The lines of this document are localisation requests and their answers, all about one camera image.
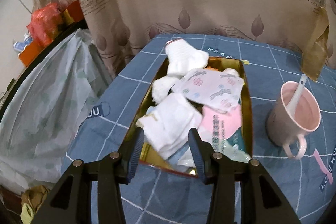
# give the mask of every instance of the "brown cloth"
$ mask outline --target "brown cloth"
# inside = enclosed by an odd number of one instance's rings
[[[34,214],[36,214],[42,203],[47,198],[49,191],[50,190],[43,185],[35,186],[26,190],[21,195],[21,206],[23,206],[24,203],[29,204],[34,211]]]

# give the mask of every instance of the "spoon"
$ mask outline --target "spoon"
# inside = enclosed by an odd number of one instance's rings
[[[295,115],[295,110],[297,107],[297,103],[299,102],[299,99],[302,95],[303,88],[305,87],[307,81],[307,75],[303,74],[301,75],[300,81],[297,85],[296,91],[294,92],[294,95],[288,105],[286,106],[288,113],[294,117]]]

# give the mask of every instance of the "checkered tablecloth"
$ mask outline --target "checkered tablecloth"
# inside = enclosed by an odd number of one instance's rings
[[[210,56],[249,60],[244,65],[252,100],[253,157],[258,159],[279,185],[304,224],[315,223],[336,191],[336,183],[322,186],[325,175],[312,156],[317,148],[323,163],[332,162],[336,144],[336,71],[324,67],[317,82],[306,87],[321,109],[319,128],[307,136],[307,151],[301,160],[289,160],[283,150],[267,138],[265,120],[282,84],[300,79],[301,57],[280,47],[214,35],[175,34],[154,38],[104,92],[97,105],[103,114],[90,117],[78,131],[64,158],[62,171],[73,159],[100,160],[116,151],[153,77],[166,58],[164,46],[172,38],[184,38]],[[139,165],[129,185],[121,185],[128,224],[204,224],[211,199],[211,185],[199,180]],[[236,221],[240,223],[240,185],[236,183]],[[97,187],[92,188],[92,223],[98,223]]]

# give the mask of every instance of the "pink mug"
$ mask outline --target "pink mug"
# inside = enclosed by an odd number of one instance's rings
[[[286,108],[297,88],[298,83],[289,81],[282,85],[280,97],[271,111],[266,129],[269,138],[278,146],[282,146],[289,158],[299,160],[307,149],[305,135],[315,131],[320,125],[320,107],[311,94],[304,87],[302,95],[296,107],[295,115],[292,117]],[[299,152],[293,156],[289,145],[299,141]]]

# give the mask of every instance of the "yellow tray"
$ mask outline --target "yellow tray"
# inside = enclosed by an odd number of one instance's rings
[[[243,85],[243,88],[241,90],[241,111],[243,116],[243,125],[241,128],[243,140],[245,142],[245,148],[246,152],[252,156],[252,140],[253,140],[253,132],[252,132],[252,107],[251,107],[251,99],[250,99],[250,93],[248,89],[247,84],[247,78],[244,71],[243,63],[240,60],[237,59],[229,59],[229,58],[220,58],[220,57],[209,57],[208,66],[218,69],[219,71],[223,71],[227,68],[235,69],[241,78],[244,79],[245,85]],[[161,67],[159,68],[158,72],[156,73],[154,80],[152,83],[163,76],[167,75],[167,68],[168,68],[168,58],[166,58]],[[127,131],[127,134],[125,136],[125,139],[132,136],[133,132],[136,129],[136,121],[146,114],[147,109],[150,106],[155,106],[155,103],[152,99],[152,84],[150,85],[149,89],[147,90],[146,95],[144,96],[138,111],[131,123],[131,126],[129,127],[129,130]],[[168,172],[172,173],[179,173],[183,175],[189,175],[188,173],[181,173],[178,171],[175,171],[168,162],[163,160],[160,155],[150,146],[148,143],[144,143],[141,155],[140,155],[140,161],[152,165],[161,169],[165,169]]]

